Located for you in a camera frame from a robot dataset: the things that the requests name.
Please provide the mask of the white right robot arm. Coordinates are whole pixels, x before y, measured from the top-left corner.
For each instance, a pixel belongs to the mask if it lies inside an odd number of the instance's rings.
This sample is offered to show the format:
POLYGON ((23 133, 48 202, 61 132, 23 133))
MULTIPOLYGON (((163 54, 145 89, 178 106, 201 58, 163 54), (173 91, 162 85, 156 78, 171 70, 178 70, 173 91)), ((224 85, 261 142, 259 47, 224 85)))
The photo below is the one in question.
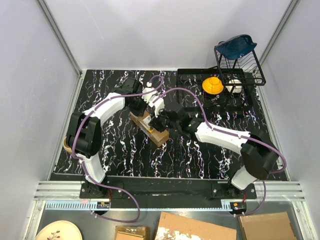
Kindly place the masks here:
POLYGON ((255 180, 266 180, 279 154, 270 138, 263 132, 236 131, 214 125, 198 117, 191 117, 182 106, 154 103, 150 125, 159 132, 174 129, 183 137, 217 145, 241 156, 243 166, 235 172, 227 185, 228 195, 239 198, 255 180))

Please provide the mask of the brown cardboard express box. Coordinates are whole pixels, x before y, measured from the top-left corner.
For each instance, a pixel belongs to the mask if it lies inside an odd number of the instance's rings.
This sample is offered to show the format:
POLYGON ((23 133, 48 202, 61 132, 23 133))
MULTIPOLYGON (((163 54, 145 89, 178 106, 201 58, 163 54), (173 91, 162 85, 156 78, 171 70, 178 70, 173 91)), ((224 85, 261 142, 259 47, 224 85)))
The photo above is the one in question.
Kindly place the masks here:
POLYGON ((164 130, 160 132, 151 127, 152 120, 150 114, 145 110, 143 116, 136 116, 129 113, 131 120, 144 132, 144 134, 159 148, 169 139, 169 132, 164 130))

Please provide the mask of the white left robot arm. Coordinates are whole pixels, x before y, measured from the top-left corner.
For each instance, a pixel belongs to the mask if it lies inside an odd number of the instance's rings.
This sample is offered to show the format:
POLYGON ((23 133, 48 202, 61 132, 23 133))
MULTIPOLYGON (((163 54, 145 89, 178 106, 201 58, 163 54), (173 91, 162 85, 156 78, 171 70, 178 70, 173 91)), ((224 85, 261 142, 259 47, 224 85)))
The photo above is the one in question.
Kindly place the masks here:
POLYGON ((128 78, 88 110, 71 114, 63 147, 70 149, 71 156, 79 160, 86 180, 92 183, 90 192, 95 197, 103 198, 108 193, 108 186, 103 182, 106 174, 99 157, 102 125, 124 108, 141 116, 148 105, 146 97, 156 92, 151 81, 144 88, 140 81, 128 78))

